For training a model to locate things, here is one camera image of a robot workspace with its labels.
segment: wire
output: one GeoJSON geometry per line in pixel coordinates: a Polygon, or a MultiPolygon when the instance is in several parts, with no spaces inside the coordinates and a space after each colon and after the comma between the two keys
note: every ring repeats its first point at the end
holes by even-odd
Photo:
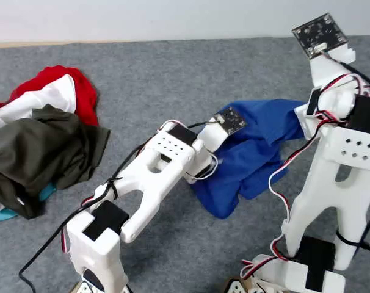
{"type": "Polygon", "coordinates": [[[128,289],[129,293],[134,293],[134,291],[132,291],[131,287],[129,287],[128,285],[126,285],[126,288],[128,289]]]}
{"type": "Polygon", "coordinates": [[[361,73],[356,68],[354,68],[353,66],[351,66],[351,65],[349,65],[347,63],[344,63],[342,61],[339,61],[339,60],[334,59],[332,56],[330,56],[330,54],[328,52],[322,51],[322,54],[326,58],[328,58],[329,60],[332,60],[332,61],[340,64],[341,66],[343,66],[345,69],[349,70],[350,72],[360,75],[370,85],[370,78],[368,76],[366,76],[364,73],[361,73]]]}
{"type": "MultiPolygon", "coordinates": [[[[276,195],[284,203],[284,206],[285,206],[285,209],[286,209],[286,221],[287,222],[289,222],[290,216],[291,216],[288,199],[284,195],[282,195],[281,193],[273,190],[273,188],[272,188],[272,178],[277,173],[284,170],[290,163],[292,163],[298,155],[300,155],[303,151],[307,150],[310,147],[310,145],[316,140],[320,128],[323,125],[327,124],[327,123],[339,124],[340,122],[330,120],[330,119],[325,119],[325,120],[322,120],[321,122],[319,122],[312,138],[310,140],[308,140],[301,148],[294,151],[290,156],[288,156],[287,160],[285,160],[285,162],[281,165],[281,167],[278,168],[276,171],[274,171],[269,177],[269,180],[268,180],[269,190],[270,190],[270,192],[272,192],[272,194],[276,195]]],[[[287,261],[288,260],[287,257],[283,256],[277,249],[277,242],[279,240],[281,240],[283,238],[283,236],[284,236],[284,233],[281,233],[278,237],[276,237],[275,239],[272,240],[272,242],[270,243],[270,250],[276,257],[278,257],[278,258],[280,258],[284,261],[287,261]]]]}
{"type": "Polygon", "coordinates": [[[207,175],[205,175],[203,177],[195,177],[195,176],[189,174],[188,172],[186,172],[186,175],[187,176],[191,177],[194,180],[204,180],[204,179],[209,178],[210,176],[212,176],[215,173],[215,171],[217,169],[217,166],[219,164],[219,160],[217,159],[217,157],[212,152],[210,152],[208,150],[207,150],[207,152],[209,152],[209,154],[211,155],[211,157],[215,160],[215,165],[214,165],[213,169],[207,175]]]}
{"type": "Polygon", "coordinates": [[[32,282],[30,282],[24,275],[23,275],[23,272],[40,256],[40,254],[42,254],[44,252],[44,250],[49,246],[49,244],[55,239],[55,237],[63,230],[64,226],[73,218],[75,217],[76,215],[78,215],[80,212],[88,209],[89,207],[93,206],[94,204],[96,204],[97,202],[101,201],[102,199],[105,198],[105,196],[107,195],[107,193],[109,192],[109,189],[110,188],[113,188],[114,185],[110,184],[111,182],[113,182],[114,180],[118,180],[118,179],[121,179],[121,177],[119,178],[116,178],[117,174],[122,170],[122,168],[128,163],[128,161],[132,158],[132,156],[139,150],[140,147],[142,147],[143,144],[137,146],[134,150],[132,150],[132,152],[125,158],[125,160],[118,166],[118,168],[116,169],[116,172],[106,181],[107,182],[107,185],[106,185],[106,188],[105,188],[105,191],[103,192],[102,195],[100,195],[99,197],[93,199],[93,200],[89,200],[89,202],[87,202],[86,204],[82,205],[80,208],[78,208],[77,210],[73,211],[60,225],[59,227],[57,227],[57,229],[55,230],[55,232],[53,232],[53,234],[48,238],[48,240],[40,247],[40,249],[35,253],[35,255],[30,259],[28,260],[27,263],[25,263],[25,265],[22,267],[22,269],[18,272],[18,276],[21,280],[23,280],[31,289],[32,289],[32,292],[33,293],[36,293],[36,289],[34,287],[34,285],[32,284],[32,282]]]}
{"type": "Polygon", "coordinates": [[[201,126],[201,125],[211,125],[211,124],[214,124],[214,123],[218,123],[218,122],[217,121],[213,121],[213,122],[210,122],[210,121],[198,122],[198,123],[189,125],[188,128],[194,128],[194,127],[201,126]]]}
{"type": "Polygon", "coordinates": [[[360,242],[359,242],[360,246],[358,246],[356,248],[355,255],[357,254],[357,251],[359,250],[360,247],[365,248],[365,249],[370,251],[370,245],[365,242],[365,239],[366,239],[369,231],[370,231],[370,220],[368,221],[368,223],[366,225],[366,228],[364,229],[363,234],[361,235],[361,239],[360,239],[360,242]]]}
{"type": "Polygon", "coordinates": [[[181,121],[174,120],[174,119],[169,119],[169,120],[166,120],[166,121],[161,125],[161,127],[160,127],[160,128],[158,128],[158,130],[161,130],[161,129],[162,129],[163,127],[165,127],[165,125],[166,125],[167,123],[169,123],[169,122],[174,122],[174,123],[176,123],[176,124],[182,125],[182,126],[184,126],[185,128],[187,128],[187,127],[186,127],[186,125],[185,125],[184,123],[182,123],[181,121]]]}
{"type": "Polygon", "coordinates": [[[260,268],[262,268],[262,266],[265,266],[268,262],[270,261],[273,261],[274,259],[277,259],[277,256],[271,256],[270,258],[267,258],[267,259],[264,259],[263,261],[261,261],[260,263],[258,263],[257,265],[255,266],[251,266],[251,265],[247,265],[245,267],[242,268],[239,276],[243,279],[243,280],[247,280],[249,279],[250,276],[252,276],[257,270],[259,270],[260,268]]]}
{"type": "Polygon", "coordinates": [[[264,292],[264,293],[266,293],[266,291],[265,291],[265,289],[259,284],[259,283],[257,283],[257,286],[264,292]]]}

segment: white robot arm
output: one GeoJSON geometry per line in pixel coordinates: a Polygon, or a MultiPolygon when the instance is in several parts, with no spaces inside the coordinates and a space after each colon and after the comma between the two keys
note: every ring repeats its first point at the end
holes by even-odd
{"type": "Polygon", "coordinates": [[[245,262],[253,287],[261,285],[268,293],[344,292],[345,279],[333,270],[348,268],[367,225],[370,85],[368,80],[352,73],[349,66],[342,66],[341,62],[346,65],[355,60],[355,52],[348,48],[339,29],[333,33],[342,45],[325,52],[329,44],[317,43],[325,25],[334,25],[329,14],[293,30],[310,59],[315,86],[309,103],[298,107],[296,114],[305,137],[312,141],[318,136],[319,144],[304,187],[288,211],[277,239],[285,237],[290,258],[259,255],[252,262],[245,262]],[[316,115],[320,112],[327,118],[330,114],[330,119],[340,123],[320,128],[316,115]],[[351,167],[351,171],[344,181],[336,182],[341,165],[351,167]],[[303,236],[306,227],[329,207],[335,207],[338,214],[334,243],[303,236]]]}
{"type": "MultiPolygon", "coordinates": [[[[84,288],[105,293],[127,291],[120,240],[135,240],[181,177],[192,183],[212,175],[218,165],[212,152],[244,126],[245,121],[228,108],[216,114],[198,135],[175,120],[159,128],[136,158],[116,174],[106,196],[92,205],[90,212],[80,212],[67,224],[70,257],[85,281],[84,288]],[[143,198],[129,217],[111,202],[133,190],[142,191],[143,198]]],[[[99,186],[91,200],[99,198],[108,184],[99,186]]]]}

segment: carpet floor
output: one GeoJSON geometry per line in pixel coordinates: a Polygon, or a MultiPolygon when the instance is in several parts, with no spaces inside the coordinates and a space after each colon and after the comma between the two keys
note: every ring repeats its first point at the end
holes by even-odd
{"type": "MultiPolygon", "coordinates": [[[[370,76],[370,37],[352,37],[350,46],[357,52],[354,65],[370,76]]],[[[80,68],[91,80],[99,93],[100,125],[112,132],[90,181],[57,191],[46,201],[41,217],[0,222],[2,293],[30,292],[18,279],[19,269],[163,121],[205,121],[236,100],[306,101],[312,86],[309,63],[293,38],[73,44],[0,49],[0,101],[44,67],[56,64],[80,68]]],[[[303,143],[285,143],[282,156],[303,143]]],[[[291,202],[303,186],[314,149],[298,157],[276,184],[291,202]]],[[[118,204],[132,213],[140,199],[141,194],[130,194],[118,204]]],[[[229,218],[217,219],[182,180],[142,234],[132,244],[121,245],[129,284],[135,293],[219,292],[228,277],[238,275],[242,258],[269,252],[284,216],[279,200],[264,192],[254,200],[240,198],[229,218]]],[[[332,240],[335,231],[336,213],[328,209],[306,234],[332,240]]],[[[342,274],[347,279],[346,293],[370,293],[370,253],[360,251],[342,274]]],[[[37,292],[68,292],[79,280],[61,252],[59,237],[26,276],[37,292]]]]}

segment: black cable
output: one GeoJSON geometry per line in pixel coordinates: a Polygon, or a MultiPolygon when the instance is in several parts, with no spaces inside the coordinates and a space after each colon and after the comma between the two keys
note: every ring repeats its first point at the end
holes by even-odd
{"type": "Polygon", "coordinates": [[[265,289],[259,284],[259,283],[257,283],[257,286],[264,292],[264,293],[266,293],[266,291],[265,291],[265,289]]]}
{"type": "Polygon", "coordinates": [[[128,285],[126,285],[126,287],[128,288],[129,293],[134,293],[134,291],[132,291],[131,287],[129,287],[128,285]]]}
{"type": "Polygon", "coordinates": [[[189,125],[188,128],[194,128],[194,127],[197,127],[197,126],[201,126],[201,125],[205,125],[205,124],[213,124],[213,123],[217,123],[217,121],[215,121],[215,122],[209,122],[209,121],[198,122],[198,123],[194,123],[192,125],[189,125]]]}
{"type": "Polygon", "coordinates": [[[350,72],[352,73],[356,73],[357,75],[360,75],[366,82],[368,82],[368,84],[370,85],[370,78],[368,76],[366,76],[364,73],[361,73],[360,71],[358,71],[356,68],[354,68],[353,66],[347,64],[347,63],[344,63],[344,62],[339,62],[343,67],[345,67],[346,69],[348,69],[350,72]]]}
{"type": "Polygon", "coordinates": [[[102,195],[100,195],[99,197],[97,197],[96,199],[92,200],[92,201],[89,201],[88,203],[86,203],[85,205],[81,206],[79,209],[73,211],[61,224],[60,226],[55,230],[55,232],[53,232],[53,234],[51,235],[51,237],[49,237],[49,239],[43,244],[43,246],[41,246],[41,248],[35,253],[35,255],[30,259],[28,260],[27,263],[25,263],[25,265],[22,267],[22,269],[18,272],[18,276],[21,280],[23,280],[31,289],[32,289],[32,292],[33,293],[36,293],[36,289],[34,288],[34,285],[32,284],[32,282],[30,282],[24,275],[23,275],[23,272],[40,256],[40,254],[43,253],[43,251],[48,247],[48,245],[53,241],[53,239],[55,239],[55,237],[62,231],[62,229],[64,228],[64,226],[73,218],[75,217],[77,214],[79,214],[80,212],[86,210],[87,208],[91,207],[93,204],[99,202],[100,200],[102,200],[103,198],[105,198],[105,196],[107,195],[108,191],[110,188],[113,188],[113,192],[114,194],[117,194],[117,190],[116,188],[114,187],[114,184],[113,184],[113,181],[115,180],[119,180],[121,179],[121,177],[119,178],[116,178],[117,174],[122,170],[122,168],[128,163],[128,161],[132,158],[132,156],[143,146],[143,144],[137,146],[134,150],[132,150],[132,152],[125,158],[125,160],[120,164],[120,166],[118,166],[118,168],[116,169],[116,172],[107,180],[107,185],[106,185],[106,188],[105,188],[105,191],[103,192],[102,195]]]}
{"type": "Polygon", "coordinates": [[[368,223],[366,225],[366,228],[364,229],[363,235],[361,235],[361,239],[359,241],[359,244],[362,248],[367,249],[367,250],[370,251],[370,245],[367,242],[365,242],[365,239],[366,239],[366,237],[369,233],[369,230],[370,230],[370,220],[368,221],[368,223]]]}
{"type": "Polygon", "coordinates": [[[198,122],[198,123],[189,125],[188,128],[193,128],[193,127],[197,127],[197,126],[201,126],[201,125],[205,125],[205,124],[206,124],[206,122],[198,122]]]}
{"type": "Polygon", "coordinates": [[[361,73],[360,71],[358,71],[356,68],[354,68],[353,66],[351,66],[351,65],[349,65],[349,64],[347,64],[347,63],[345,63],[345,62],[342,62],[342,61],[339,61],[339,60],[336,60],[336,59],[334,59],[332,56],[330,56],[330,54],[329,53],[327,53],[327,52],[322,52],[323,53],[323,55],[326,57],[326,58],[328,58],[328,59],[330,59],[330,60],[332,60],[332,61],[334,61],[334,62],[336,62],[336,63],[338,63],[338,64],[340,64],[341,66],[343,66],[345,69],[347,69],[347,70],[349,70],[351,73],[355,73],[355,74],[357,74],[357,75],[360,75],[366,82],[368,82],[368,84],[370,85],[370,78],[368,77],[368,76],[366,76],[364,73],[361,73]]]}

